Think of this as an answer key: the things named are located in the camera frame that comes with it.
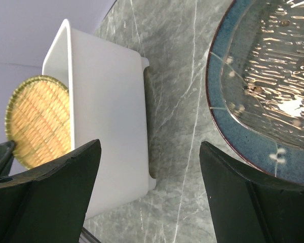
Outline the dark blue floral plate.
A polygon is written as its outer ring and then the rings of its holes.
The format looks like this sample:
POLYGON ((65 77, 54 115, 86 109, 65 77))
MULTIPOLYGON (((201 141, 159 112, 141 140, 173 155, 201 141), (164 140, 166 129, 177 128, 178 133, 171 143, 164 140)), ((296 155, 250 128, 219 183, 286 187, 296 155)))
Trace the dark blue floral plate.
POLYGON ((206 94, 214 123, 226 143, 247 163, 275 177, 304 185, 304 150, 258 135, 240 125, 229 113, 221 92, 223 57, 232 29, 225 12, 211 44, 206 70, 206 94))

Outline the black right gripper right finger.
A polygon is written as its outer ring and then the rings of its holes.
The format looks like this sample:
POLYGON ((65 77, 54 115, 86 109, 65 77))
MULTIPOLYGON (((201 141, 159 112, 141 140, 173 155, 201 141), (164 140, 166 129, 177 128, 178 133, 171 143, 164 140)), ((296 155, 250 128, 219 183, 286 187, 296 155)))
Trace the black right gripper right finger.
POLYGON ((218 242, 304 242, 304 186, 200 147, 200 166, 218 242))

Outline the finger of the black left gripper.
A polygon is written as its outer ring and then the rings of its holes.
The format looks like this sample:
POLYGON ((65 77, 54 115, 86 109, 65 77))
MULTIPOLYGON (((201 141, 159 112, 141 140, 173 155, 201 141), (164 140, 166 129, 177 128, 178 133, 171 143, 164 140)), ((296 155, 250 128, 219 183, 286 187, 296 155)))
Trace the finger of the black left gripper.
POLYGON ((16 147, 14 141, 0 144, 0 178, 8 176, 14 159, 13 151, 16 147))

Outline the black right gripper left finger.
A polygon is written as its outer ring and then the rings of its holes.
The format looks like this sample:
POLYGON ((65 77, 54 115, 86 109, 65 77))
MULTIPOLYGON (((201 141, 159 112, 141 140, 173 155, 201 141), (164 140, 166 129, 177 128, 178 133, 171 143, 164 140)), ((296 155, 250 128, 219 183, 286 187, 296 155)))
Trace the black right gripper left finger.
POLYGON ((0 242, 81 242, 100 159, 95 139, 0 178, 0 242))

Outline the clear textured glass plate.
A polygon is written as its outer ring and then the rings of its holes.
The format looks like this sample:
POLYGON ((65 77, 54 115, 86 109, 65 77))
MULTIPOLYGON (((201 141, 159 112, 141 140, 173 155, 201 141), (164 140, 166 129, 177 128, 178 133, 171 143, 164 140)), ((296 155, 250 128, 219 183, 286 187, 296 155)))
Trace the clear textured glass plate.
POLYGON ((252 132, 304 150, 304 1, 234 1, 221 92, 252 132))

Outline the round woven bamboo mat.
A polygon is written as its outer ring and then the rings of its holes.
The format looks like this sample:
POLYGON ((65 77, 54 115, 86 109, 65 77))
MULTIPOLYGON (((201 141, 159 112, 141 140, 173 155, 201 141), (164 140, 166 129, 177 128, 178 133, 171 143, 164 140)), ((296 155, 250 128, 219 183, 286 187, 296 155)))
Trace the round woven bamboo mat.
POLYGON ((32 169, 71 151, 70 104, 66 85, 54 77, 36 75, 22 82, 9 99, 5 116, 13 155, 32 169))

